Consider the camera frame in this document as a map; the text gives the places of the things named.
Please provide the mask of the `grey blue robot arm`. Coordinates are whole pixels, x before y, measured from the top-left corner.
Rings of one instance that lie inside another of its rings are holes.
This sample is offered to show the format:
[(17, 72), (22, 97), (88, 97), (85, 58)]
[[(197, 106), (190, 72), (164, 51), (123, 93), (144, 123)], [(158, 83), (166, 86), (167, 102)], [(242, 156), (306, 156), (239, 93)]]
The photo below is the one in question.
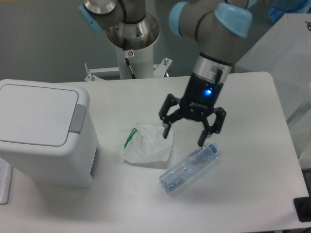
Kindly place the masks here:
[[(226, 111), (215, 103), (247, 37), (252, 22), (250, 5), (248, 0), (198, 0), (172, 7), (170, 29), (201, 49), (183, 97), (169, 94), (159, 111), (163, 137), (183, 118), (202, 122), (199, 146), (221, 131)], [(153, 76), (153, 44), (160, 28), (146, 12), (145, 1), (85, 0), (78, 10), (85, 24), (95, 34), (105, 33), (117, 49), (122, 79)]]

